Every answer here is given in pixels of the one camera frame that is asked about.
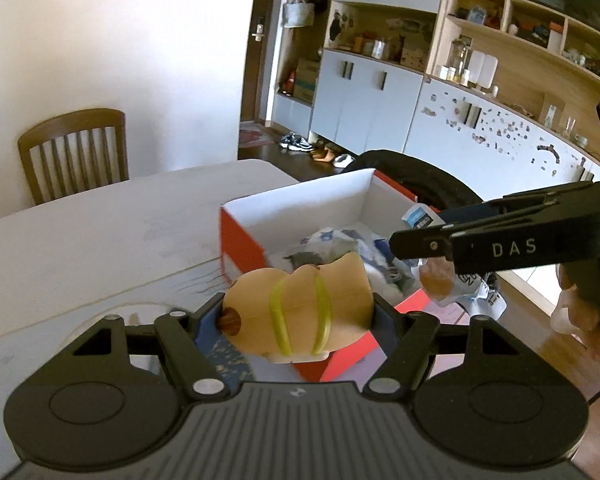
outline table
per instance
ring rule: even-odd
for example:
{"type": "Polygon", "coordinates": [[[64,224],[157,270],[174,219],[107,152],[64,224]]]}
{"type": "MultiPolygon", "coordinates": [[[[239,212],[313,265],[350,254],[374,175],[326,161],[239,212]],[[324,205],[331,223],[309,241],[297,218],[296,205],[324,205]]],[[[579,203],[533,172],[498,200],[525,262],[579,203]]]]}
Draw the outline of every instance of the table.
{"type": "Polygon", "coordinates": [[[2,426],[14,387],[106,298],[202,306],[226,286],[220,206],[294,183],[245,160],[129,180],[0,219],[0,476],[17,464],[2,426]],[[151,288],[167,276],[161,291],[151,288]]]}

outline human hand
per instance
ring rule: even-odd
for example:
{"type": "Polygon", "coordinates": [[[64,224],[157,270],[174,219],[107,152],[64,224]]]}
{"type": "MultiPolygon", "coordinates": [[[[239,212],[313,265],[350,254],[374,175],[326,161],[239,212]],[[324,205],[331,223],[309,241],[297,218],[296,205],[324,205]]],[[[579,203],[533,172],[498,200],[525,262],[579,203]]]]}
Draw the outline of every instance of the human hand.
{"type": "Polygon", "coordinates": [[[587,347],[587,354],[600,363],[600,310],[578,295],[578,287],[564,266],[558,265],[556,273],[562,292],[551,316],[551,326],[558,333],[578,336],[587,347]]]}

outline white tote bag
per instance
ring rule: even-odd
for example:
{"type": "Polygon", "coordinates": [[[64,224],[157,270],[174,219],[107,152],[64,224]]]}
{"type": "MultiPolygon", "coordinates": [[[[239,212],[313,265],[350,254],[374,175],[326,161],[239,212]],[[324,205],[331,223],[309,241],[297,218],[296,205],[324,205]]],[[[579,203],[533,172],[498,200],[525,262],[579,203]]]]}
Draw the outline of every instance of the white tote bag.
{"type": "Polygon", "coordinates": [[[285,4],[284,27],[311,27],[314,16],[314,4],[308,4],[305,0],[293,0],[290,4],[285,4]]]}

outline wooden chair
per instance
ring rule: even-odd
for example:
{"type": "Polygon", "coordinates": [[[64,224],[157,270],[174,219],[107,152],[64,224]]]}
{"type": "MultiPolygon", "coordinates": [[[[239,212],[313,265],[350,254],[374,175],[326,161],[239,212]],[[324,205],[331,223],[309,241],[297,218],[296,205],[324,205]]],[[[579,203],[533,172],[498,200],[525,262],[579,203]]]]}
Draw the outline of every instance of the wooden chair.
{"type": "Polygon", "coordinates": [[[119,110],[54,117],[23,134],[18,150],[36,205],[129,179],[125,115],[119,110]]]}

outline chair backrest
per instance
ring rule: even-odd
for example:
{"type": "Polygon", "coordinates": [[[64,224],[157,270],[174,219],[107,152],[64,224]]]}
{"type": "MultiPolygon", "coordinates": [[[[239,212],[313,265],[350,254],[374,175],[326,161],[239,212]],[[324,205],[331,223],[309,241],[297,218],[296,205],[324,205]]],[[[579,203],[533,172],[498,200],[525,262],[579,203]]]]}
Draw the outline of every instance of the chair backrest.
{"type": "Polygon", "coordinates": [[[128,180],[125,115],[93,108],[54,117],[18,139],[36,205],[128,180]]]}

